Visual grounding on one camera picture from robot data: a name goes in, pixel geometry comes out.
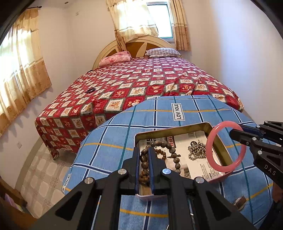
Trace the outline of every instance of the curtain rod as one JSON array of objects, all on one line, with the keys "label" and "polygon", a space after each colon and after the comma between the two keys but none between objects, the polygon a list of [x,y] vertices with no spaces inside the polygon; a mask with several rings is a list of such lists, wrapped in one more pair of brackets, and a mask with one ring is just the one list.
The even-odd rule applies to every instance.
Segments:
[{"label": "curtain rod", "polygon": [[27,8],[27,9],[34,9],[34,8],[41,8],[42,6],[39,6],[39,7],[30,7],[30,8]]}]

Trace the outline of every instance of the wooden furniture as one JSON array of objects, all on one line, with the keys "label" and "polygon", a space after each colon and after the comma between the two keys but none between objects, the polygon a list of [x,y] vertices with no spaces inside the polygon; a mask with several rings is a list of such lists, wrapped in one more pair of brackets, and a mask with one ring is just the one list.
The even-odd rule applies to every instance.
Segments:
[{"label": "wooden furniture", "polygon": [[5,194],[8,194],[20,206],[27,204],[21,194],[0,177],[0,229],[28,230],[37,219],[11,206],[4,200]]},{"label": "wooden furniture", "polygon": [[[173,48],[168,42],[165,40],[155,37],[152,35],[146,35],[134,40],[131,40],[126,43],[127,51],[129,51],[134,58],[140,58],[145,55],[145,52],[154,48]],[[117,41],[111,42],[108,46],[106,46],[100,54],[97,56],[95,63],[93,65],[93,69],[98,67],[98,64],[101,59],[105,57],[109,57],[115,53],[118,53]]]}]

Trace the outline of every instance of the red checkered bedspread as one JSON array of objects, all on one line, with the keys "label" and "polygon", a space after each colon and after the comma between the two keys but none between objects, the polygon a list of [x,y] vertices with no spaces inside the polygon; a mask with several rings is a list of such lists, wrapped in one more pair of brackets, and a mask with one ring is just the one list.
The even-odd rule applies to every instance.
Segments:
[{"label": "red checkered bedspread", "polygon": [[238,96],[194,64],[176,57],[134,58],[78,78],[36,118],[36,129],[53,158],[77,153],[90,131],[115,114],[155,96],[210,94],[242,110]]}]

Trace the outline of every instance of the blue plaid tablecloth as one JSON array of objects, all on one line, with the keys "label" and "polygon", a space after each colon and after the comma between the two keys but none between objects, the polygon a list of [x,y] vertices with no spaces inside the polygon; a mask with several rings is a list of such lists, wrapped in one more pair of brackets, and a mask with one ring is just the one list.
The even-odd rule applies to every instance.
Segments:
[{"label": "blue plaid tablecloth", "polygon": [[[172,103],[181,104],[185,120],[173,119]],[[123,161],[132,157],[137,133],[200,122],[215,126],[225,120],[253,127],[256,125],[242,113],[209,95],[146,100],[117,114],[85,138],[65,176],[62,191],[67,194],[86,177],[100,179],[121,168]],[[235,160],[241,146],[231,140],[229,131],[230,128],[221,130],[219,137]],[[248,147],[243,162],[235,171],[213,186],[231,203],[245,196],[248,201],[241,213],[259,228],[272,204],[272,180],[253,165]],[[122,196],[119,229],[165,230],[167,225],[166,199],[144,202],[135,196]]]}]

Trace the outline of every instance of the window frame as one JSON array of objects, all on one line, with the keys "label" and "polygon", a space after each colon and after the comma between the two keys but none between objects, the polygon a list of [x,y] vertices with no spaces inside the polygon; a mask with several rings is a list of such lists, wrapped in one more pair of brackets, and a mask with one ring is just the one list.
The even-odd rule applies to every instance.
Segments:
[{"label": "window frame", "polygon": [[[171,22],[171,15],[170,15],[170,10],[169,10],[169,6],[168,6],[168,2],[147,2],[146,3],[148,6],[152,6],[152,5],[165,5],[167,6],[167,10],[168,10],[168,14],[169,14],[169,18],[170,18],[170,22]],[[173,30],[172,30],[172,26],[170,25],[171,28],[171,33],[172,33],[172,37],[159,37],[167,42],[174,42],[174,35],[173,35]]]}]

